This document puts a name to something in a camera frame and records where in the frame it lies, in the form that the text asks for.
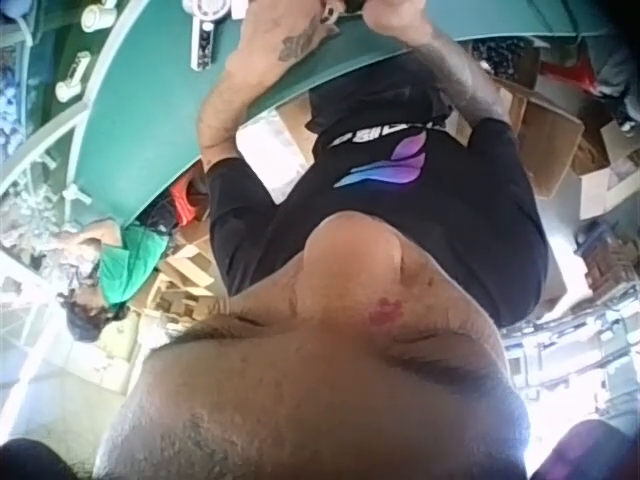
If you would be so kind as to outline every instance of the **purple logo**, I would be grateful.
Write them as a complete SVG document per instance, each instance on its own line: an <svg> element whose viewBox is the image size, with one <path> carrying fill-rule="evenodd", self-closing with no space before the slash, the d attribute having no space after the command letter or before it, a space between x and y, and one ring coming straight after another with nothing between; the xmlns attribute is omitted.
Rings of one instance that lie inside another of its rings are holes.
<svg viewBox="0 0 640 480"><path fill-rule="evenodd" d="M396 147L391 160L374 162L363 167L352 168L349 174L334 185L334 188L353 185L365 180L404 184L420 176L426 155L419 153L427 142L427 132L405 138Z"/></svg>

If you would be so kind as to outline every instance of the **person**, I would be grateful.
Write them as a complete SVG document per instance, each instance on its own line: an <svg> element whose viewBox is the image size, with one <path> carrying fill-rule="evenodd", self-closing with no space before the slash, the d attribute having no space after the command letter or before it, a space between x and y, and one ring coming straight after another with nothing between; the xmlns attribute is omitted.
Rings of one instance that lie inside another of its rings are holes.
<svg viewBox="0 0 640 480"><path fill-rule="evenodd" d="M79 232L55 235L48 250L63 250L75 258L97 259L77 288L58 295L67 328L79 342L93 343L112 322L124 320L127 302L142 288L167 251L175 212L162 193L137 218L121 227L113 219L87 225Z"/></svg>
<svg viewBox="0 0 640 480"><path fill-rule="evenodd" d="M526 478L499 328L548 245L495 86L425 8L367 0L411 52L310 93L315 163L276 206L235 134L335 27L320 0L250 2L197 125L229 300L149 355L95 478ZM435 90L468 147L428 128Z"/></svg>

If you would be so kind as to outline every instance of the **black t-shirt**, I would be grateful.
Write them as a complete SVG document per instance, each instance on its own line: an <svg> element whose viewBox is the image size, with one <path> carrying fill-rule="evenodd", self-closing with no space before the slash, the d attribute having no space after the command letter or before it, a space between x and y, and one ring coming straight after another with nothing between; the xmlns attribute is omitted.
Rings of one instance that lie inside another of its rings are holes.
<svg viewBox="0 0 640 480"><path fill-rule="evenodd" d="M210 170L212 247L230 295L300 253L325 218L351 210L422 247L499 327L533 310L548 245L510 127L484 120L465 148L403 118L385 109L325 131L315 164L278 206L244 160Z"/></svg>

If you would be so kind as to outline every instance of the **teal countertop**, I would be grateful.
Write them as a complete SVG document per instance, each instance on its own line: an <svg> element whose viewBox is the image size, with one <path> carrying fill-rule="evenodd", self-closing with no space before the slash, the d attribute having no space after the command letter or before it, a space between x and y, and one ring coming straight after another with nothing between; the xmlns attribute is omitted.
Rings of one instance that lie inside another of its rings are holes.
<svg viewBox="0 0 640 480"><path fill-rule="evenodd" d="M570 1L581 35L601 34L608 28L590 10L591 3ZM576 34L562 2L556 0L431 0L429 5L433 21L457 40ZM200 103L237 45L240 25L229 20L216 29L215 64L205 72L194 72L189 68L190 17L180 2L149 1L95 95L74 177L93 202L90 207L72 202L72 219L84 222L108 215L128 223L191 165L198 155L195 121ZM340 37L296 66L260 99L251 115L403 51L393 40L367 30L357 18L345 21L341 30Z"/></svg>

